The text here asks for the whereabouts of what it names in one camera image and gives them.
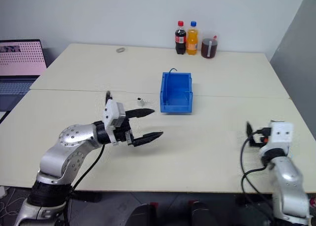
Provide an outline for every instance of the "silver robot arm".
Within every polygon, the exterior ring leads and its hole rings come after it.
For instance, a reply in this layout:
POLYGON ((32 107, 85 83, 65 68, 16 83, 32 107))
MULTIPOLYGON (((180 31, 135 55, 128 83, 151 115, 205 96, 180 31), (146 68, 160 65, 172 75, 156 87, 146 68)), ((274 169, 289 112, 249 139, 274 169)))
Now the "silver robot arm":
POLYGON ((269 170, 274 189, 275 225, 308 225, 309 201, 303 189, 303 175, 287 156, 293 137, 293 124, 270 122, 269 127, 262 130, 265 130, 261 132, 264 134, 263 143, 253 143, 261 147, 259 153, 262 163, 269 170))
POLYGON ((129 118, 144 117, 154 110, 145 108, 125 112, 123 105, 112 100, 110 93, 107 93, 107 100, 103 121, 67 127, 56 144, 44 154, 36 182, 23 202, 16 226, 56 224, 73 191, 71 184, 89 152, 118 141, 139 146, 163 134, 154 132, 134 138, 129 118))

